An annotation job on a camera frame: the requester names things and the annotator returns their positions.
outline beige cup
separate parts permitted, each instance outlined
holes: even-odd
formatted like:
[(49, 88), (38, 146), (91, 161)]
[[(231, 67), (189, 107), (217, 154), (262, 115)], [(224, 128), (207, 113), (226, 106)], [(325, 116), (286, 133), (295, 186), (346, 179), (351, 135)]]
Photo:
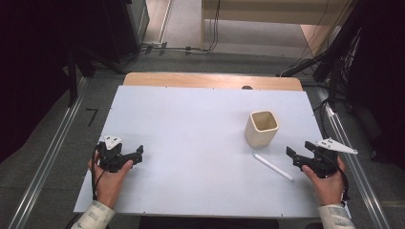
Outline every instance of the beige cup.
[(279, 125), (270, 111), (253, 112), (246, 123), (245, 137), (251, 147), (267, 146), (274, 138)]

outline hand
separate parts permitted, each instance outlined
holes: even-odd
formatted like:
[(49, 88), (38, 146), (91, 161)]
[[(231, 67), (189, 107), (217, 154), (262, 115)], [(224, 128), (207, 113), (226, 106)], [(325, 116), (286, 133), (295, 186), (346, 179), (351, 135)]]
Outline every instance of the hand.
[[(127, 175), (128, 171), (131, 169), (134, 161), (128, 160), (117, 173), (104, 172), (97, 163), (99, 160), (99, 153), (96, 153), (95, 159), (95, 181), (102, 175), (101, 179), (98, 180), (96, 187), (97, 200), (107, 207), (113, 209), (116, 204), (119, 192), (122, 188), (122, 181)], [(92, 170), (92, 161), (88, 162), (88, 167)]]
[[(345, 172), (346, 166), (340, 157), (337, 158), (337, 163), (340, 169)], [(319, 178), (309, 166), (303, 165), (302, 169), (305, 175), (312, 181), (321, 206), (338, 204), (342, 201), (344, 182), (339, 171), (327, 178)]]

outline white tabletop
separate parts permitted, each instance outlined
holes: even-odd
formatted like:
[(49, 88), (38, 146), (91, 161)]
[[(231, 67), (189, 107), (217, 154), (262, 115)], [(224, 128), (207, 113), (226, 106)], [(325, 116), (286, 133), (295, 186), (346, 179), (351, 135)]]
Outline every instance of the white tabletop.
[[(260, 150), (245, 141), (253, 111), (272, 111), (280, 129)], [(286, 155), (313, 157), (322, 139), (305, 92), (120, 86), (101, 135), (123, 138), (122, 153), (144, 146), (115, 210), (152, 216), (317, 218), (311, 183)], [(280, 176), (257, 153), (292, 175)], [(92, 201), (87, 174), (75, 212)]]

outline metal rail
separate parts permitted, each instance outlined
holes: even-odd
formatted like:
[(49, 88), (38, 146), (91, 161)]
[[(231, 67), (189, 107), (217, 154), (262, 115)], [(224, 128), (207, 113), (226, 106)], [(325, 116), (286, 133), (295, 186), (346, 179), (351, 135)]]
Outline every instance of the metal rail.
[[(328, 98), (328, 94), (324, 90), (318, 89), (318, 94), (322, 101)], [(342, 126), (342, 123), (340, 122), (339, 115), (337, 113), (334, 113), (329, 105), (327, 105), (327, 113), (330, 124), (336, 134), (337, 140), (340, 141), (342, 144), (352, 147), (349, 138)], [(364, 203), (369, 210), (375, 228), (390, 229), (391, 225), (384, 215), (384, 212), (381, 208), (377, 196), (375, 195), (373, 187), (369, 183), (369, 180), (367, 179), (367, 176), (359, 160), (357, 159), (357, 156), (351, 154), (344, 154), (344, 156), (352, 171), (354, 180), (364, 200)]]
[(80, 107), (81, 101), (83, 100), (84, 92), (87, 88), (87, 81), (88, 79), (81, 79), (78, 86), (79, 96), (73, 106), (68, 108), (68, 110), (66, 111), (65, 116), (63, 117), (62, 122), (60, 123), (56, 134), (54, 135), (53, 141), (48, 148), (47, 153), (45, 154), (41, 164), (36, 170), (35, 176), (32, 178), (29, 187), (21, 198), (17, 211), (15, 212), (14, 217), (12, 218), (11, 223), (8, 226), (9, 229), (24, 228), (25, 223), (30, 216), (31, 210), (39, 197), (39, 193), (44, 186), (45, 180), (47, 179), (48, 174), (52, 169), (54, 160), (59, 153), (60, 146), (62, 145), (65, 136), (69, 132), (72, 122), (75, 119), (75, 115), (78, 108)]

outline patterned sleeve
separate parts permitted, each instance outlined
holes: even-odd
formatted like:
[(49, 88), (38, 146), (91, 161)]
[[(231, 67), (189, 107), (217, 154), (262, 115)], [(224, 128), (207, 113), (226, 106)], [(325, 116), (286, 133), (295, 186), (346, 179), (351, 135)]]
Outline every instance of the patterned sleeve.
[(104, 229), (116, 213), (94, 200), (72, 229)]
[(340, 204), (318, 208), (324, 229), (355, 229), (348, 213)]

